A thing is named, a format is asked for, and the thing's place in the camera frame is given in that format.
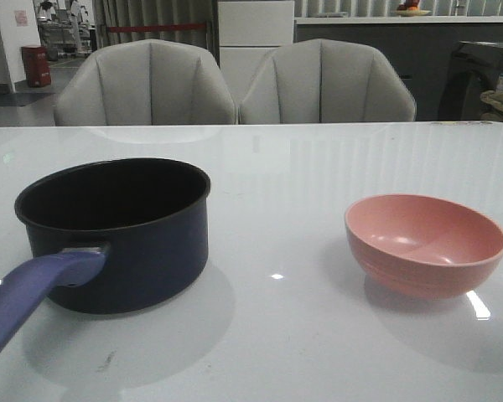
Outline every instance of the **trash bin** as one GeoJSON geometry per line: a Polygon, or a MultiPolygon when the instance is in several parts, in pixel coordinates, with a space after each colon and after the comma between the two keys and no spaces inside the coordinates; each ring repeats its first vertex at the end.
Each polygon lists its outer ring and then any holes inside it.
{"type": "Polygon", "coordinates": [[[21,48],[28,86],[46,86],[51,82],[44,46],[32,44],[21,48]]]}

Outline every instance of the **chair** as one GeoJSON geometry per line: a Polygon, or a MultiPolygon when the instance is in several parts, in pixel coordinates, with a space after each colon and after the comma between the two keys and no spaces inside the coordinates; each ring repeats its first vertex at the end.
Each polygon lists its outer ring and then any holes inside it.
{"type": "Polygon", "coordinates": [[[413,121],[415,113],[415,100],[379,50],[313,39],[264,57],[240,104],[239,121],[413,121]]]}
{"type": "Polygon", "coordinates": [[[236,106],[207,50],[159,39],[94,52],[58,96],[56,126],[234,124],[236,106]]]}

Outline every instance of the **saucepan handle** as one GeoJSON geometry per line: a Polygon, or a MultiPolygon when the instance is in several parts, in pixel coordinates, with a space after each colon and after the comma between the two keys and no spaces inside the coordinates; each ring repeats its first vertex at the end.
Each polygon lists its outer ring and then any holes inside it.
{"type": "Polygon", "coordinates": [[[80,286],[102,269],[102,250],[75,250],[26,261],[0,284],[0,352],[55,286],[80,286]]]}

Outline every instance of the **table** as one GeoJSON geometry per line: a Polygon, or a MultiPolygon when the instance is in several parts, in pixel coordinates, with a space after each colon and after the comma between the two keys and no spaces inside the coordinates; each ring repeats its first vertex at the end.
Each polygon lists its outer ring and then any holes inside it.
{"type": "Polygon", "coordinates": [[[366,277],[343,222],[422,193],[503,227],[503,124],[0,128],[0,277],[30,257],[26,185],[122,157],[210,175],[205,271],[141,312],[45,301],[0,354],[0,402],[503,401],[503,260],[467,296],[413,300],[366,277]]]}

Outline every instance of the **pink bowl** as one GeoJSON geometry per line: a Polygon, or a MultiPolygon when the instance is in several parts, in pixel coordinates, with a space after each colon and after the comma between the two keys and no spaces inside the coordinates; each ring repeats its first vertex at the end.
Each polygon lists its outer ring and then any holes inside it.
{"type": "Polygon", "coordinates": [[[475,289],[503,256],[503,230],[450,201],[376,195],[345,214],[350,249],[368,275],[405,295],[448,298],[475,289]]]}

